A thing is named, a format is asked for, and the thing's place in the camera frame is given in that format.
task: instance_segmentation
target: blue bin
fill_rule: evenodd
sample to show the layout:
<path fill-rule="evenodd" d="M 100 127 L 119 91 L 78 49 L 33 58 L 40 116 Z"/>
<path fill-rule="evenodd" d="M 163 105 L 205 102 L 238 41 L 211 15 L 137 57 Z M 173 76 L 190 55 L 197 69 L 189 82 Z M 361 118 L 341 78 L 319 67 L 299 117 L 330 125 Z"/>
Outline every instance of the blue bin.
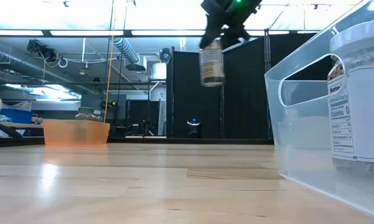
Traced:
<path fill-rule="evenodd" d="M 12 108 L 3 108 L 1 115 L 11 118 L 13 123 L 31 124 L 32 112 Z"/>

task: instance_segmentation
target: wooden floor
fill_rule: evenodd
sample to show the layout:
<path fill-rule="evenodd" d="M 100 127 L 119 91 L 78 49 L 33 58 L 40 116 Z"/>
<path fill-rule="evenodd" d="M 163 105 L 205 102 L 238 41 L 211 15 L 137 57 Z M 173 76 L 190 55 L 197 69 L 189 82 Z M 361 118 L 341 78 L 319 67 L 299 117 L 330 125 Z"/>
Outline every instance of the wooden floor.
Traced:
<path fill-rule="evenodd" d="M 0 224 L 374 223 L 278 175 L 271 146 L 0 148 Z"/>

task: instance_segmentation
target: black backdrop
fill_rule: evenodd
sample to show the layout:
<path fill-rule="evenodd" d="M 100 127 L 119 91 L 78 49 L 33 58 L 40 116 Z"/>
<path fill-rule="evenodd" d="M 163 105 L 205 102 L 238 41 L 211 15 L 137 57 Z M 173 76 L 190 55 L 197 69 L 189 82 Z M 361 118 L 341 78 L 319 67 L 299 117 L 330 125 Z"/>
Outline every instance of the black backdrop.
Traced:
<path fill-rule="evenodd" d="M 224 132 L 229 139 L 267 139 L 264 40 L 224 52 Z"/>
<path fill-rule="evenodd" d="M 146 100 L 126 101 L 126 125 L 141 124 L 143 120 L 148 120 L 148 105 Z M 157 134 L 157 122 L 159 120 L 159 102 L 149 102 L 149 122 L 154 126 L 151 130 Z"/>
<path fill-rule="evenodd" d="M 309 40 L 313 34 L 271 35 L 271 65 Z M 269 139 L 268 107 L 264 83 L 264 37 L 224 53 L 224 133 L 228 139 Z M 291 77 L 295 80 L 324 80 L 330 59 L 321 61 Z M 186 138 L 186 121 L 202 121 L 203 138 L 220 138 L 220 89 L 200 85 L 199 55 L 174 52 L 168 66 L 168 122 L 174 110 L 174 138 Z"/>
<path fill-rule="evenodd" d="M 220 88 L 200 84 L 199 54 L 174 52 L 173 137 L 187 138 L 187 120 L 199 119 L 203 138 L 220 138 Z"/>

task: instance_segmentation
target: ceiling light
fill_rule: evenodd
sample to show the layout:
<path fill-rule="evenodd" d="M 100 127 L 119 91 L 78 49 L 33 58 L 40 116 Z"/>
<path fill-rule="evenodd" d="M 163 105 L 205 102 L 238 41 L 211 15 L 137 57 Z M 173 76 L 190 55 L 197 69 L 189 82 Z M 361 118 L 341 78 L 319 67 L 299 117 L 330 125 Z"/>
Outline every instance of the ceiling light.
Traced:
<path fill-rule="evenodd" d="M 51 89 L 58 90 L 58 91 L 61 91 L 61 92 L 64 92 L 64 93 L 69 92 L 69 90 L 67 88 L 64 88 L 62 85 L 49 84 L 49 85 L 46 85 L 46 86 L 50 87 Z"/>
<path fill-rule="evenodd" d="M 283 31 L 283 30 L 270 30 L 268 31 L 268 34 L 288 34 L 289 31 Z"/>
<path fill-rule="evenodd" d="M 31 95 L 44 96 L 44 92 L 40 88 L 33 88 L 33 91 L 30 92 Z"/>
<path fill-rule="evenodd" d="M 40 30 L 0 30 L 0 35 L 43 35 Z"/>
<path fill-rule="evenodd" d="M 368 10 L 369 11 L 374 11 L 374 1 L 369 4 Z"/>
<path fill-rule="evenodd" d="M 109 36 L 109 35 L 123 35 L 123 30 L 52 30 L 51 35 L 64 36 Z"/>
<path fill-rule="evenodd" d="M 58 98 L 43 98 L 43 99 L 36 99 L 36 101 L 55 101 L 55 102 L 59 102 L 61 100 L 58 99 Z"/>
<path fill-rule="evenodd" d="M 312 30 L 312 31 L 308 31 L 308 30 L 303 30 L 303 31 L 298 31 L 297 33 L 298 34 L 316 34 L 318 33 L 319 31 L 315 31 L 315 30 Z"/>
<path fill-rule="evenodd" d="M 263 30 L 247 30 L 247 33 L 252 36 L 256 36 L 256 35 L 263 36 L 264 35 Z"/>
<path fill-rule="evenodd" d="M 133 30 L 132 35 L 204 35 L 204 30 Z"/>
<path fill-rule="evenodd" d="M 5 86 L 11 87 L 11 88 L 22 88 L 21 85 L 16 85 L 16 84 L 5 84 Z"/>

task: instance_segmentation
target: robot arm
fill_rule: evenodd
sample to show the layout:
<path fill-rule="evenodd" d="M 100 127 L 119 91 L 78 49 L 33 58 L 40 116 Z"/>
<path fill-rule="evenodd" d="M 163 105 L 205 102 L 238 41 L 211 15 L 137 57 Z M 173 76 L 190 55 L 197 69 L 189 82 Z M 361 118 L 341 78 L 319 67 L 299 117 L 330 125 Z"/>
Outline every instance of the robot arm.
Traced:
<path fill-rule="evenodd" d="M 243 23 L 252 13 L 261 0 L 203 0 L 202 8 L 207 12 L 206 32 L 200 41 L 199 47 L 206 48 L 214 39 L 221 38 L 223 49 L 240 43 L 242 37 L 248 41 L 250 35 L 246 32 Z"/>

